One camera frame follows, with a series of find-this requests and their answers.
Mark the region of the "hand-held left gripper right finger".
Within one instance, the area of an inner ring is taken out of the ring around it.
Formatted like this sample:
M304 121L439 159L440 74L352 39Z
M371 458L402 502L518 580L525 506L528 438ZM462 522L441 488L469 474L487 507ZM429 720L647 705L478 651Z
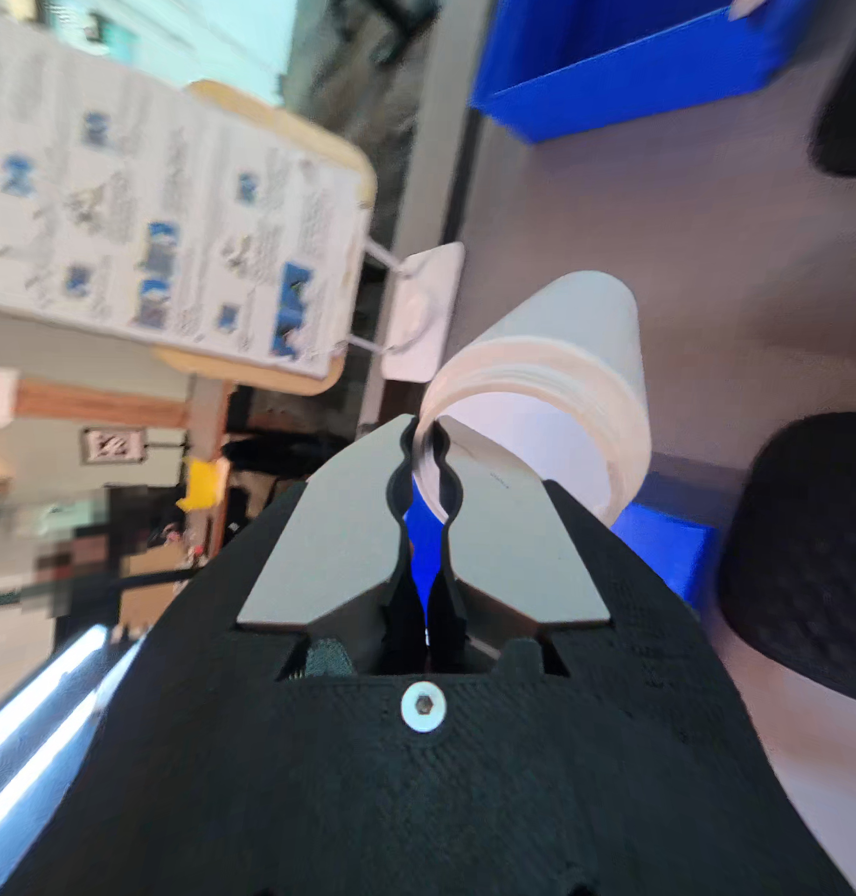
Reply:
M426 438L444 522L427 610L431 668L482 674L526 643L540 671L559 635L612 614L550 494L516 454L455 419Z

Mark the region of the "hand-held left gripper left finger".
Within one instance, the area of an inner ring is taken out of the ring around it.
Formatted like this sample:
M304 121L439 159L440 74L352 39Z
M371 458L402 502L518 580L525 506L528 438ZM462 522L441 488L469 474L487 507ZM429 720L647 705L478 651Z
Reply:
M426 621L404 520L416 423L398 416L310 476L237 615L239 628L336 640L361 673L422 670Z

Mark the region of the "blue plastic bin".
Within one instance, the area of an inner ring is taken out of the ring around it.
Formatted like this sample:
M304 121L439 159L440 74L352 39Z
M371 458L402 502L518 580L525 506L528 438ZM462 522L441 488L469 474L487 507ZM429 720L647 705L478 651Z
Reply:
M612 526L613 533L698 615L718 541L715 526L704 518L701 498L699 487L652 472ZM416 485L404 523L411 541L411 575L426 612L440 571L443 524Z
M471 107L526 143L755 92L816 2L498 2Z

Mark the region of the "white plastic bottle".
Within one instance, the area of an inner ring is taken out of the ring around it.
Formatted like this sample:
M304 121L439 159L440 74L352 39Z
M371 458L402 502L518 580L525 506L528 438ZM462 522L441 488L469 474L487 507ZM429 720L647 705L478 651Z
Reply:
M607 273L570 273L523 301L442 365L424 393L412 472L425 504L445 521L431 433L449 415L611 527L651 462L640 343L635 297Z

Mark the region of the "yellow paper sheet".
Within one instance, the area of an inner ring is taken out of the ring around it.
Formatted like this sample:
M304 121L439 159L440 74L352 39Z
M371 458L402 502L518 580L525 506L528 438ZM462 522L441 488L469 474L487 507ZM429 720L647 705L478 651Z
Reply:
M184 459L185 492L175 505L184 513L207 511L223 503L231 464L225 457L205 462L193 456Z

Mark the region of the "black light stand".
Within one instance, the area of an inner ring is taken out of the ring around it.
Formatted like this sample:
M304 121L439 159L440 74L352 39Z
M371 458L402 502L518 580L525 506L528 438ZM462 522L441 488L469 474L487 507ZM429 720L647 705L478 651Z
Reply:
M152 573L131 575L115 579L111 582L111 589L118 592L136 588L159 587L161 585L175 585L193 579L199 572L196 568L178 568Z

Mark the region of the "black white fiducial tag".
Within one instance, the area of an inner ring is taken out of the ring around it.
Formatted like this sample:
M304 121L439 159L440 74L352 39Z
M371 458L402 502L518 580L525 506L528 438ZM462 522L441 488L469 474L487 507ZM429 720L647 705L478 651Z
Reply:
M85 427L79 433L80 463L86 466L140 465L147 454L145 428Z

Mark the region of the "wooden pillar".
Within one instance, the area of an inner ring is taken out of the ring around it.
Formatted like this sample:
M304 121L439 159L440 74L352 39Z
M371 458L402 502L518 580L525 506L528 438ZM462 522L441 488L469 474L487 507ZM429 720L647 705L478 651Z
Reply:
M187 427L188 407L180 400L14 377L0 371L0 428L18 419L179 429Z

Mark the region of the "black quilted pad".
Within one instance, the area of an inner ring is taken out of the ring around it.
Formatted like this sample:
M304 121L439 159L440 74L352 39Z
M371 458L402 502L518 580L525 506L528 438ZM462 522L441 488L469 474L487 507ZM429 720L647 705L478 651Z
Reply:
M797 420L761 449L716 589L753 650L856 700L856 412Z

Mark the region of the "studio light panel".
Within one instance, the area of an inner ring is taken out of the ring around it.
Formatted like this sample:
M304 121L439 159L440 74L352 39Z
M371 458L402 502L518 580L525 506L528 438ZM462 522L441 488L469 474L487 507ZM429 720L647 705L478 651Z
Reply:
M93 730L144 639L96 624L0 706L0 831Z

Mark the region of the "printed instruction board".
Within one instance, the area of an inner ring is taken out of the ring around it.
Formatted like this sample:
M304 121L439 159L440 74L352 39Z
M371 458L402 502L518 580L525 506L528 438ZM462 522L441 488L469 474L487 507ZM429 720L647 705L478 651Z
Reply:
M0 13L0 314L240 364L343 365L377 176L309 121Z

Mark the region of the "dark rounded object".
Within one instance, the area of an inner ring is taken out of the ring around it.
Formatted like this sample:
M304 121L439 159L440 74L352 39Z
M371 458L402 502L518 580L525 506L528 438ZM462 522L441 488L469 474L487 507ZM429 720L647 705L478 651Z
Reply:
M822 174L856 178L856 46L826 94L809 155Z

